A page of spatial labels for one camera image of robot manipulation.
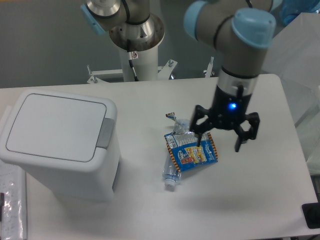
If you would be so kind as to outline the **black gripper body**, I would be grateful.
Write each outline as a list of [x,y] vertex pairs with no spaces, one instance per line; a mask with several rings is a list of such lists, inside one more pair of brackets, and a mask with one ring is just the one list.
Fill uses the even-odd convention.
[[232,130],[245,121],[257,80],[257,75],[237,75],[221,69],[209,110],[209,118],[214,128]]

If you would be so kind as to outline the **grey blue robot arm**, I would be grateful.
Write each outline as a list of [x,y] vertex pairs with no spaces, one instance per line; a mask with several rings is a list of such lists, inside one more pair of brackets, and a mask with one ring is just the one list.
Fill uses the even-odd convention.
[[[247,113],[276,20],[273,0],[197,0],[186,10],[183,27],[198,42],[224,55],[212,105],[197,105],[190,130],[197,138],[213,129],[233,130],[235,150],[257,137],[256,112]],[[98,35],[108,33],[122,50],[123,78],[127,82],[155,80],[157,57],[145,57],[164,38],[162,21],[150,11],[148,0],[86,0],[80,7],[88,25]]]

